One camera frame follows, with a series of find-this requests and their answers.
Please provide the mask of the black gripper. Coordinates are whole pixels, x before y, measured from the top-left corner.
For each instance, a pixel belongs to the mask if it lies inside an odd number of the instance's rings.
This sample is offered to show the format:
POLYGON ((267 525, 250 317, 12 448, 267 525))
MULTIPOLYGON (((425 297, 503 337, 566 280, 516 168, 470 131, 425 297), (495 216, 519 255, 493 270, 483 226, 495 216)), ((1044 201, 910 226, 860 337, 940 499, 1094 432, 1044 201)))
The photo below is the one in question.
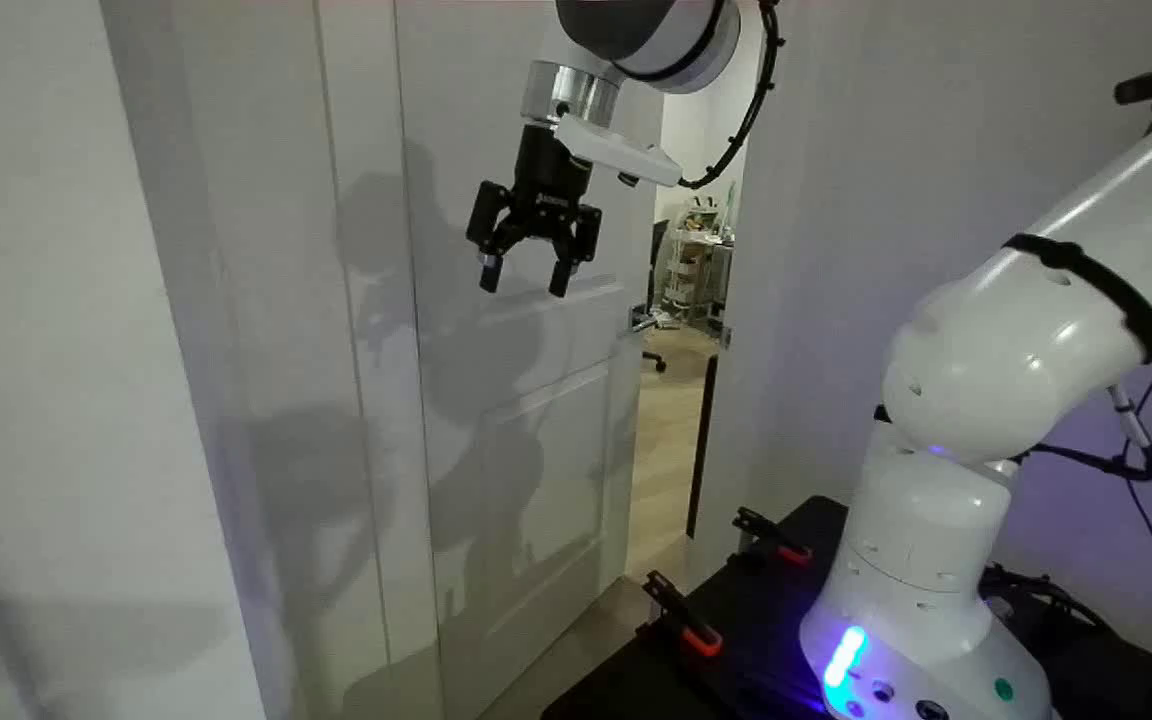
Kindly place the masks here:
POLYGON ((481 287, 495 292, 503 255, 519 239, 550 239, 558 264, 550 297, 570 297, 577 264, 597 255, 599 214, 583 201, 594 164, 577 162, 550 123, 529 123, 516 146, 514 184, 483 179, 465 237, 481 247, 481 287))

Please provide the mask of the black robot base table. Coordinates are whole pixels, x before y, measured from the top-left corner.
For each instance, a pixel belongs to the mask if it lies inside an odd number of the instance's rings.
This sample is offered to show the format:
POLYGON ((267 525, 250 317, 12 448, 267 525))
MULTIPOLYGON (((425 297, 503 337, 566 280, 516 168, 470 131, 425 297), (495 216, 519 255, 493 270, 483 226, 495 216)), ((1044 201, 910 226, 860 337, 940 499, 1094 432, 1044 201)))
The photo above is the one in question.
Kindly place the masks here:
MULTIPOLYGON (((811 495, 773 525, 811 551, 809 567, 738 550, 685 593, 724 638, 718 661, 688 652, 657 609, 620 652, 550 700, 541 720, 833 720, 800 652, 800 620, 839 543, 844 505, 811 495)), ((1152 652, 1118 638, 1086 599, 1006 565, 986 574, 986 599, 1047 671, 1058 720, 1152 720, 1152 652)))

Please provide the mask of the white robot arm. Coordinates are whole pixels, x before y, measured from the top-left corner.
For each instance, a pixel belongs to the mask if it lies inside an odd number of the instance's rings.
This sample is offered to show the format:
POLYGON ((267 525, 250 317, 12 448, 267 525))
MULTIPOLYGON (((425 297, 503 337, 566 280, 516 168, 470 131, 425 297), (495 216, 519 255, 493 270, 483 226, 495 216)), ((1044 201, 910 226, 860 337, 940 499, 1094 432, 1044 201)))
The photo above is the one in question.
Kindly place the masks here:
MULTIPOLYGON (((551 247, 550 287, 597 255, 587 175, 688 184, 612 130, 618 93, 698 93, 741 43, 738 0, 541 0, 516 173, 475 194, 481 284, 551 247)), ((1118 85, 1152 109, 1152 71, 1118 85)), ((1152 130, 986 264, 912 303, 889 345, 860 487, 797 649, 828 720, 1058 720, 1042 661, 982 579, 1021 465, 1094 393, 1152 363, 1152 130)))

